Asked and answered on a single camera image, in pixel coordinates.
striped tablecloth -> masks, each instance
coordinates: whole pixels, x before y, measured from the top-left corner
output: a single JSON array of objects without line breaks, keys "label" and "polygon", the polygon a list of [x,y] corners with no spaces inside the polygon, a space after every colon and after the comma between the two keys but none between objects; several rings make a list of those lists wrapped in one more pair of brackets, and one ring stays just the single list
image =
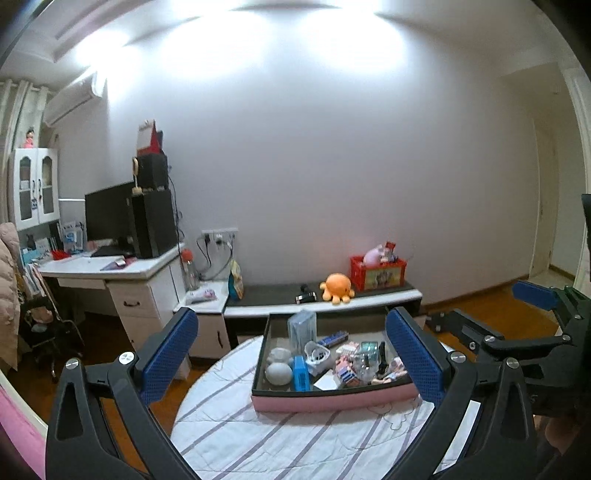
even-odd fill
[{"label": "striped tablecloth", "polygon": [[[359,410],[257,413],[251,388],[262,337],[238,346],[188,391],[171,440],[203,480],[379,479],[433,410],[417,397]],[[440,469],[455,463],[479,404],[472,402]]]}]

black cabinet top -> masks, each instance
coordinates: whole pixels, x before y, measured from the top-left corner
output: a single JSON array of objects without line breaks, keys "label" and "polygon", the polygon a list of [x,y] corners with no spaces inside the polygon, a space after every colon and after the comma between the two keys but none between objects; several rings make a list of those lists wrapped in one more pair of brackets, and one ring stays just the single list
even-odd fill
[{"label": "black cabinet top", "polygon": [[[286,285],[245,285],[244,298],[242,300],[228,299],[226,307],[256,307],[262,305],[286,305],[295,304],[296,296],[300,295],[300,286],[302,283],[291,283]],[[306,282],[310,291],[316,292],[317,301],[322,300],[322,291],[320,289],[321,281]],[[355,298],[367,297],[371,295],[381,295],[384,293],[394,293],[398,291],[412,290],[414,287],[405,282],[401,287],[380,288],[379,290],[356,291]]]}]

curtain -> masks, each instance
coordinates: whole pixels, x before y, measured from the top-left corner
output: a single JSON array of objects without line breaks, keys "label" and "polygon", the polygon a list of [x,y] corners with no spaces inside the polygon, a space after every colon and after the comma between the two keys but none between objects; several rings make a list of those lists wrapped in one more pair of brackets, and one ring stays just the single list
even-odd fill
[{"label": "curtain", "polygon": [[26,80],[18,83],[0,80],[0,223],[9,222],[8,188],[10,156],[22,145],[27,130],[35,130],[34,144],[39,146],[43,110],[47,103],[47,87],[35,87]]}]

white ball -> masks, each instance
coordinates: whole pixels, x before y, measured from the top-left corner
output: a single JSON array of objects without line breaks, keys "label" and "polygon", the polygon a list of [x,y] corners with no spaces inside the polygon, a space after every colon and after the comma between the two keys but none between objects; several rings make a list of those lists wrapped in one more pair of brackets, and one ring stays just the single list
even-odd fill
[{"label": "white ball", "polygon": [[271,385],[287,385],[291,381],[293,373],[289,365],[274,362],[265,370],[265,376]]}]

orange octopus plush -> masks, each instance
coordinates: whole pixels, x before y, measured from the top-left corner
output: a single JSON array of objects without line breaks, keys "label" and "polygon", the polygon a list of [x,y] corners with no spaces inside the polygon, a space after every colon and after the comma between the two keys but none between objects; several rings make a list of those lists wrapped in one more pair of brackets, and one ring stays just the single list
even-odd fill
[{"label": "orange octopus plush", "polygon": [[322,300],[332,299],[333,305],[338,305],[341,301],[349,303],[355,296],[355,292],[351,290],[351,281],[342,273],[329,275],[326,281],[320,284],[320,289],[324,290]]}]

